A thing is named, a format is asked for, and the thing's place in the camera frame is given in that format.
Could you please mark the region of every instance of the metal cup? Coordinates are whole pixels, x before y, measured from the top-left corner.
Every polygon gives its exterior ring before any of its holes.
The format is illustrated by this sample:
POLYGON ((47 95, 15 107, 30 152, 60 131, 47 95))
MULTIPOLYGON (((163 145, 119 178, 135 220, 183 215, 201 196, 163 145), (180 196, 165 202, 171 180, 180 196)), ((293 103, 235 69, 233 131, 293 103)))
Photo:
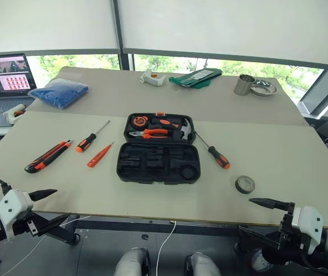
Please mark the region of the metal cup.
POLYGON ((234 92, 238 95, 247 95, 250 92, 250 87, 256 80, 250 75, 240 75, 234 92))

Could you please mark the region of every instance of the laptop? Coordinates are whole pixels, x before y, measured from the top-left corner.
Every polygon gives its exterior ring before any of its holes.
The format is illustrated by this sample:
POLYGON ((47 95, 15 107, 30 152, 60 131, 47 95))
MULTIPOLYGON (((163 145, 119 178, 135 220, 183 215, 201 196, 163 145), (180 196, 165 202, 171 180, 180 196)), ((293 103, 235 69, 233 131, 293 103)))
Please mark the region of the laptop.
POLYGON ((27 93, 35 88, 25 54, 0 55, 0 127, 11 126, 3 116, 4 111, 33 102, 34 98, 27 93))

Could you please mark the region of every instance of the open tool case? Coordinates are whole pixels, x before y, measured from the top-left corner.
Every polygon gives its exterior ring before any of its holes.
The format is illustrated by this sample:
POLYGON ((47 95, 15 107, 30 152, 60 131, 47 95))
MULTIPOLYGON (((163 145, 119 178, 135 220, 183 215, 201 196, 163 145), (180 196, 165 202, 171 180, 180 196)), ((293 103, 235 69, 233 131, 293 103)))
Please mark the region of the open tool case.
POLYGON ((200 176, 191 117, 133 113, 128 117, 117 163, 123 181, 151 184, 194 183, 200 176))

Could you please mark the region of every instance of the orange-handled pliers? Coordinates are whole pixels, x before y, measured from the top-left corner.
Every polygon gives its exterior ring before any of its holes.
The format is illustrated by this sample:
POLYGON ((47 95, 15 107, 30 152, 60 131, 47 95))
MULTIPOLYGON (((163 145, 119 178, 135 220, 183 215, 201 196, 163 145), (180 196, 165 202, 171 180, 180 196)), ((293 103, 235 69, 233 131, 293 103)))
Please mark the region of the orange-handled pliers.
POLYGON ((151 139, 151 138, 167 138, 168 136, 153 136, 152 134, 168 134, 169 131, 167 129, 145 129, 144 131, 133 131, 129 132, 129 135, 132 136, 142 136, 143 139, 151 139))

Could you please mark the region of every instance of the white cable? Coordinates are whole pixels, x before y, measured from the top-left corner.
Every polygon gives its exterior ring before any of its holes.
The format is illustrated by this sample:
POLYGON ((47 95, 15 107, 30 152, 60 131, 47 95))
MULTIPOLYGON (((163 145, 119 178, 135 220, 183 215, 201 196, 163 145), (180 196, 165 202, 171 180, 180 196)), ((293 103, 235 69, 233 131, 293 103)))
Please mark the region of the white cable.
MULTIPOLYGON (((66 224, 68 224, 68 223, 72 223, 73 221, 76 221, 76 220, 84 220, 84 219, 86 219, 86 218, 88 218, 88 217, 91 217, 91 216, 87 216, 87 217, 81 217, 81 218, 76 218, 75 220, 71 220, 71 221, 69 221, 69 222, 67 222, 67 223, 64 223, 64 224, 62 224, 62 225, 60 225, 60 226, 64 226, 64 225, 66 225, 66 224)), ((30 253, 28 253, 27 255, 26 255, 26 257, 24 257, 22 260, 20 260, 14 267, 12 267, 10 270, 8 270, 7 272, 5 272, 4 274, 2 274, 2 276, 5 276, 5 275, 7 275, 8 273, 10 273, 11 271, 13 271, 17 266, 19 266, 29 255, 31 255, 32 254, 32 252, 33 251, 35 251, 35 249, 38 247, 38 245, 44 240, 46 238, 46 236, 44 236, 36 245, 35 245, 35 247, 31 250, 31 252, 30 253)))
POLYGON ((176 221, 174 221, 174 227, 173 230, 171 231, 171 233, 169 234, 169 236, 166 238, 166 240, 162 243, 160 250, 159 250, 159 254, 157 256, 157 263, 156 263, 156 276, 157 276, 157 270, 159 269, 159 259, 160 259, 160 253, 161 253, 161 249, 163 249, 164 244, 168 241, 168 239, 170 238, 171 234, 173 234, 174 230, 176 227, 176 221))
POLYGON ((19 263, 17 263, 14 267, 12 267, 10 270, 8 270, 7 272, 5 272, 2 276, 5 276, 5 275, 7 275, 8 273, 10 273, 12 270, 14 270, 17 266, 19 266, 29 255, 31 255, 31 253, 33 252, 33 251, 35 251, 35 249, 38 247, 38 245, 44 240, 46 238, 46 236, 44 236, 36 245, 35 245, 35 247, 31 250, 31 252, 30 253, 28 253, 27 255, 26 255, 26 257, 24 257, 22 260, 20 260, 20 262, 19 263))
POLYGON ((72 223, 73 221, 76 221, 76 220, 84 220, 84 219, 86 219, 86 218, 88 218, 88 217, 91 217, 91 216, 81 217, 81 218, 76 218, 75 220, 71 220, 71 221, 69 221, 69 222, 67 222, 67 223, 63 223, 63 224, 61 224, 60 226, 65 226, 65 225, 67 225, 68 223, 72 223))

